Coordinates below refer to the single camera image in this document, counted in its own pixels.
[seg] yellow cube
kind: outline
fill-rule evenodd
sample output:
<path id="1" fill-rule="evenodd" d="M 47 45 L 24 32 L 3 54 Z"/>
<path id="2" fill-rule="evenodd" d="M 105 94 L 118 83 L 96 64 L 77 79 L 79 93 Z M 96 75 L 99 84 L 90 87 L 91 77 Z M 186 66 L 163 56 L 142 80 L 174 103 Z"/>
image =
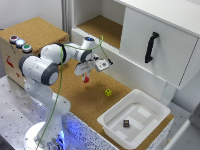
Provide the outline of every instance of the yellow cube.
<path id="1" fill-rule="evenodd" d="M 112 91 L 110 89 L 105 90 L 106 96 L 112 95 Z"/>

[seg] cabinet door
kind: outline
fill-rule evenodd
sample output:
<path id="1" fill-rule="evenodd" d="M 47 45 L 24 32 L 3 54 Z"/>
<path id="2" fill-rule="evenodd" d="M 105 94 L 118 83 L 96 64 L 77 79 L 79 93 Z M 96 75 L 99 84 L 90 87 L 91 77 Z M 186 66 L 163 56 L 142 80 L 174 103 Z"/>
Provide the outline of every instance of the cabinet door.
<path id="1" fill-rule="evenodd" d="M 145 63 L 153 32 L 158 33 L 159 37 L 154 40 L 151 52 L 153 60 Z M 179 86 L 197 40 L 191 34 L 126 8 L 119 53 Z"/>

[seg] cardboard box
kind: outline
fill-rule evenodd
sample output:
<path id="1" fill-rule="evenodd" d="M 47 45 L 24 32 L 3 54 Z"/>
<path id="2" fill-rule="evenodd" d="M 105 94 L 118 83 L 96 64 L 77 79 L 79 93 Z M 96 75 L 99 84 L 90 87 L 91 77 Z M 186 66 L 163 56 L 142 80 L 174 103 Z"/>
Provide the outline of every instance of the cardboard box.
<path id="1" fill-rule="evenodd" d="M 18 68 L 20 58 L 25 55 L 21 49 L 10 44 L 10 36 L 17 35 L 20 39 L 25 40 L 26 44 L 32 46 L 32 54 L 38 56 L 41 49 L 52 43 L 67 43 L 69 35 L 53 26 L 40 17 L 36 17 L 25 22 L 19 23 L 12 27 L 0 31 L 0 51 L 4 62 L 7 75 L 24 86 L 24 77 Z"/>

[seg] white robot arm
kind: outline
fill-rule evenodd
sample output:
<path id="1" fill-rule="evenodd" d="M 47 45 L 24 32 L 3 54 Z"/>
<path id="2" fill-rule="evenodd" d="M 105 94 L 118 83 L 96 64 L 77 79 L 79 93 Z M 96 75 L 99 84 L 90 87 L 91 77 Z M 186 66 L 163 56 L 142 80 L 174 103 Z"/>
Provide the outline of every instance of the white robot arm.
<path id="1" fill-rule="evenodd" d="M 78 76 L 84 75 L 85 73 L 87 73 L 89 76 L 90 70 L 92 70 L 93 68 L 96 68 L 97 71 L 100 72 L 110 66 L 110 63 L 106 60 L 97 59 L 92 50 L 85 50 L 92 49 L 94 47 L 94 43 L 94 39 L 85 37 L 82 46 L 76 45 L 74 43 L 69 43 L 67 45 L 47 45 L 42 48 L 40 58 L 31 55 L 24 55 L 20 59 L 19 68 L 22 74 L 27 78 L 24 86 L 25 91 L 33 100 L 38 101 L 43 106 L 48 108 L 48 111 L 46 113 L 46 121 L 43 127 L 39 130 L 39 132 L 33 139 L 35 141 L 35 145 L 26 144 L 25 150 L 28 149 L 28 147 L 36 146 L 38 141 L 41 139 L 42 134 L 47 126 L 47 121 L 50 119 L 50 116 L 52 114 L 57 94 L 53 93 L 49 86 L 54 84 L 58 79 L 58 65 L 61 64 L 62 51 L 63 64 L 67 63 L 70 58 L 79 61 L 79 64 L 76 66 L 75 69 L 75 74 Z M 53 141 L 55 142 L 57 136 L 63 130 L 62 115 L 68 113 L 69 109 L 70 102 L 64 97 L 59 96 L 54 115 L 42 138 L 40 150 L 56 149 L 56 144 L 49 143 L 52 143 Z M 59 149 L 66 150 L 66 147 L 60 146 Z"/>

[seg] door handle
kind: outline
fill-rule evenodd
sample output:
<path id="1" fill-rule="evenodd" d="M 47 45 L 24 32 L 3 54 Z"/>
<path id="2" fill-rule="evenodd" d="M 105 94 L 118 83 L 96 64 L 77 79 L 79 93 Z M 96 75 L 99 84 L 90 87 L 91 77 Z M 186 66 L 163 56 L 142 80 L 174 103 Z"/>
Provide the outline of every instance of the door handle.
<path id="1" fill-rule="evenodd" d="M 159 37 L 159 34 L 156 33 L 156 32 L 153 32 L 152 36 L 149 39 L 147 52 L 146 52 L 146 56 L 145 56 L 145 63 L 146 64 L 153 60 L 153 57 L 151 56 L 151 52 L 152 52 L 152 49 L 153 49 L 154 40 L 158 37 Z"/>

